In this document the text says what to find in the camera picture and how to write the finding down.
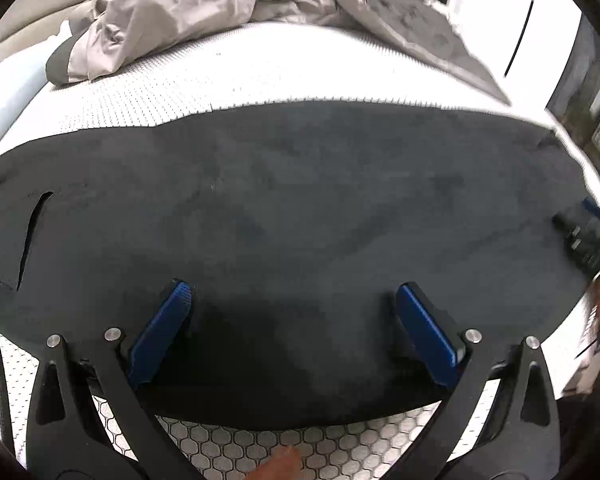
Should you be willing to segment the person's left hand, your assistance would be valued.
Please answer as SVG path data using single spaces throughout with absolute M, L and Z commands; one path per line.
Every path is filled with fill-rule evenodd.
M 245 480 L 296 480 L 302 463 L 299 451 L 293 446 L 276 448 L 268 461 L 245 476 Z

